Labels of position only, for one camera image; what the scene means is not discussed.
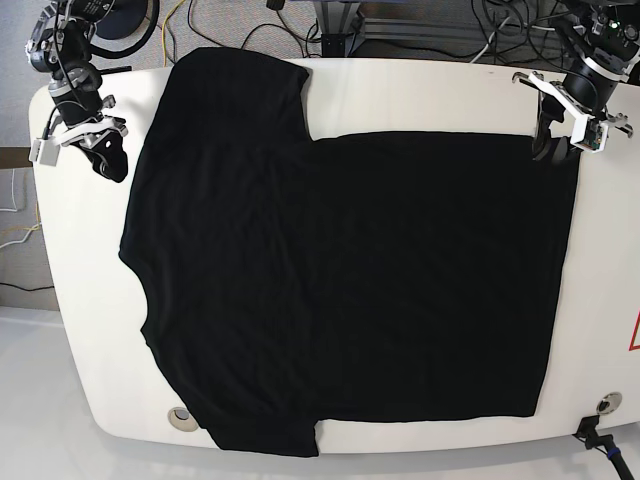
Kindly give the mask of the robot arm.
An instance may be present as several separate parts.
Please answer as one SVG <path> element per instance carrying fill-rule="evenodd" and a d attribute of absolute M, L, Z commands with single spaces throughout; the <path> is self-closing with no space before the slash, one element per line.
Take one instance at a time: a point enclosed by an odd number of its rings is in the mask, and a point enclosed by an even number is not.
<path fill-rule="evenodd" d="M 90 38 L 108 8 L 94 1 L 53 1 L 40 14 L 25 53 L 32 68 L 51 76 L 54 107 L 29 160 L 54 166 L 63 147 L 79 149 L 94 172 L 115 183 L 128 175 L 126 120 L 107 115 L 116 99 L 100 96 L 102 73 L 91 63 Z"/>
<path fill-rule="evenodd" d="M 634 135 L 628 116 L 608 112 L 616 87 L 639 64 L 639 24 L 624 19 L 637 1 L 567 1 L 566 11 L 544 18 L 573 58 L 562 81 L 516 72 L 512 81 L 538 91 L 533 159 L 555 163 L 605 149 L 609 130 Z"/>

